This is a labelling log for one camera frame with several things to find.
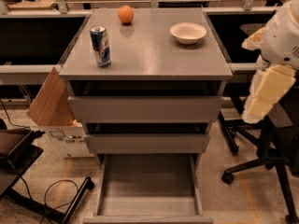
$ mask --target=gray cabinet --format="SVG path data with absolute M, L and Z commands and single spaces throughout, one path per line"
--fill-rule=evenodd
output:
M 205 40 L 180 45 L 169 28 L 181 21 L 204 25 Z M 107 68 L 93 57 L 95 24 L 108 31 Z M 117 9 L 95 10 L 60 76 L 101 167 L 94 216 L 84 223 L 213 222 L 195 169 L 231 71 L 199 9 L 140 8 L 129 26 Z

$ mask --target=bowl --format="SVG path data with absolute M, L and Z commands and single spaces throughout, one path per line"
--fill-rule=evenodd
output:
M 191 22 L 181 22 L 170 28 L 170 33 L 181 44 L 190 45 L 196 43 L 206 35 L 206 28 Z

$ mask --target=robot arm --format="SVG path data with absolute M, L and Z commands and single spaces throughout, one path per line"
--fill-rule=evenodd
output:
M 244 41 L 245 49 L 260 49 L 269 67 L 257 70 L 242 119 L 262 120 L 295 82 L 299 70 L 299 0 L 286 3 L 276 15 Z

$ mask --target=soda can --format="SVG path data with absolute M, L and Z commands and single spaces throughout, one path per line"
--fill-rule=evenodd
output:
M 104 26 L 95 25 L 90 30 L 96 62 L 100 67 L 111 65 L 110 47 L 107 30 Z

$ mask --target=drawer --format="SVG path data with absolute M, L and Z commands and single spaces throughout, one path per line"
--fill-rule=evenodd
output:
M 91 153 L 204 153 L 208 134 L 86 134 Z
M 84 122 L 211 122 L 221 97 L 69 97 Z
M 220 80 L 70 80 L 69 87 L 75 96 L 215 96 L 221 83 Z
M 104 157 L 94 216 L 83 223 L 213 223 L 203 215 L 191 155 Z

